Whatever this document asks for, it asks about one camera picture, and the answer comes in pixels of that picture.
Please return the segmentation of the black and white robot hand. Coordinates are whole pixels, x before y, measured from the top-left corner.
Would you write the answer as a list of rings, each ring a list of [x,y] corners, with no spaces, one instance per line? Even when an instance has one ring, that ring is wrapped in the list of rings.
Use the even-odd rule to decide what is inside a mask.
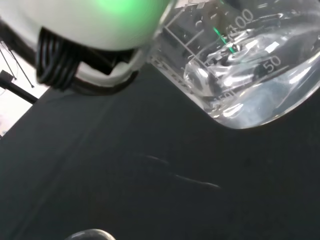
[[[175,0],[3,0],[0,38],[40,85],[117,94],[147,63]]]

